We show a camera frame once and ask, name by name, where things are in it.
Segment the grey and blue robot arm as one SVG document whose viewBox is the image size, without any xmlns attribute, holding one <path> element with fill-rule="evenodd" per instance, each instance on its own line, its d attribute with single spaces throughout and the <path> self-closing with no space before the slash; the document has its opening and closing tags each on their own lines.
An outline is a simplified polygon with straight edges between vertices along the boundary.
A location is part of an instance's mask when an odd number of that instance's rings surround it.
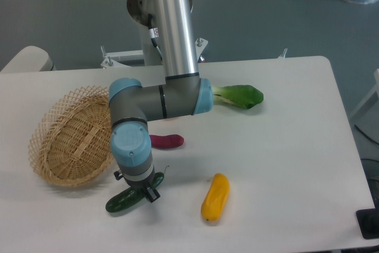
<svg viewBox="0 0 379 253">
<path fill-rule="evenodd" d="M 152 0 L 147 23 L 157 28 L 165 83 L 143 87 L 121 78 L 109 88 L 111 153 L 126 183 L 151 202 L 159 198 L 148 122 L 206 113 L 212 109 L 210 82 L 198 71 L 190 0 Z"/>
</svg>

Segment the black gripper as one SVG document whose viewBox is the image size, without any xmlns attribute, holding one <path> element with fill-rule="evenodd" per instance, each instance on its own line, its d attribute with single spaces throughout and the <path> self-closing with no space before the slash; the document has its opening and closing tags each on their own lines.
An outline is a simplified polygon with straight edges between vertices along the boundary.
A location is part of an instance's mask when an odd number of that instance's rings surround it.
<svg viewBox="0 0 379 253">
<path fill-rule="evenodd" d="M 142 190 L 145 198 L 150 203 L 153 203 L 154 201 L 160 198 L 160 193 L 158 192 L 157 188 L 153 185 L 155 177 L 154 172 L 151 172 L 148 176 L 145 174 L 133 176 L 123 174 L 122 171 L 119 169 L 115 171 L 113 174 L 117 181 L 125 179 L 126 183 L 129 186 Z"/>
</svg>

